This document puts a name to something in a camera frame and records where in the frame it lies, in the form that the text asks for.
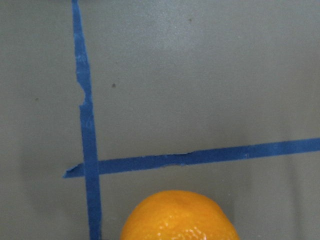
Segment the orange mandarin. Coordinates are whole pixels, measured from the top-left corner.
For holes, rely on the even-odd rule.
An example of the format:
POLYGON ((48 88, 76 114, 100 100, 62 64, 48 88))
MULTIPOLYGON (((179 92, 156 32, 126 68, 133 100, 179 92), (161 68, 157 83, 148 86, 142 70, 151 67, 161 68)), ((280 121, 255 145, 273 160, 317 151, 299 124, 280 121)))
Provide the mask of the orange mandarin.
POLYGON ((127 218, 122 240, 238 240, 235 227, 212 199, 166 190, 140 202, 127 218))

